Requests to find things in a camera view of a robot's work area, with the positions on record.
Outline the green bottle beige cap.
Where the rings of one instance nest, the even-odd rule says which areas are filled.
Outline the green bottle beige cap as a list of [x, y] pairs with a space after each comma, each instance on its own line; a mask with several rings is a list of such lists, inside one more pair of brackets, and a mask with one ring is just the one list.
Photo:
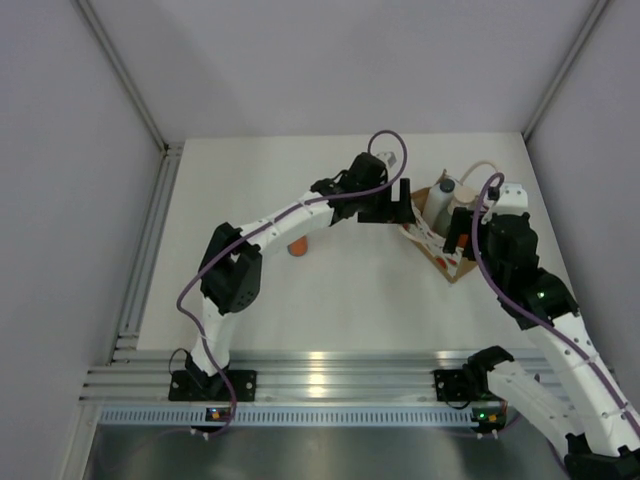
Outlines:
[[438, 215], [434, 232], [441, 237], [446, 237], [449, 231], [453, 214], [456, 208], [472, 208], [478, 196], [478, 192], [471, 187], [458, 184], [453, 190], [453, 196], [447, 206]]

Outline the watermelon print canvas bag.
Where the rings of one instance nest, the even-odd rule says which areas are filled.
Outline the watermelon print canvas bag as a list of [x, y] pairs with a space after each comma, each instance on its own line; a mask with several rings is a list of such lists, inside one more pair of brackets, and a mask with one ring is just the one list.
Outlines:
[[[491, 168], [494, 173], [499, 171], [498, 166], [494, 162], [490, 160], [480, 160], [472, 164], [460, 179], [450, 175], [447, 170], [444, 169], [435, 184], [443, 180], [445, 177], [450, 177], [454, 180], [458, 180], [461, 185], [471, 187], [468, 184], [469, 177], [482, 166]], [[411, 194], [415, 221], [411, 224], [402, 224], [399, 227], [399, 231], [427, 257], [427, 259], [450, 284], [455, 284], [459, 279], [471, 272], [475, 268], [476, 263], [465, 257], [465, 252], [462, 248], [458, 248], [454, 253], [444, 253], [443, 246], [445, 237], [441, 237], [435, 233], [434, 230], [432, 230], [424, 221], [422, 217], [422, 210], [431, 187], [416, 190]], [[479, 199], [479, 191], [476, 191], [478, 192], [476, 203], [472, 208], [469, 208], [472, 211]]]

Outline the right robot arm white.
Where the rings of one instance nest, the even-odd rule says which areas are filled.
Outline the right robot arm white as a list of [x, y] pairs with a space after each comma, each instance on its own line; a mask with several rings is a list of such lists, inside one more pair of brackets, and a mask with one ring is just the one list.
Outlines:
[[477, 263], [569, 400], [556, 398], [499, 346], [473, 354], [462, 366], [469, 395], [492, 395], [513, 406], [554, 447], [569, 478], [636, 479], [639, 413], [598, 354], [568, 287], [540, 266], [529, 218], [457, 208], [444, 249], [467, 239], [464, 257]]

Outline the blue orange spray bottle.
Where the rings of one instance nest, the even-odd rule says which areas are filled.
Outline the blue orange spray bottle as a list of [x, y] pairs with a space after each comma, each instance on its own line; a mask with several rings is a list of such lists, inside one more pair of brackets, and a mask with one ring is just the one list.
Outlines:
[[304, 256], [308, 252], [308, 238], [302, 236], [287, 246], [288, 253], [296, 258]]

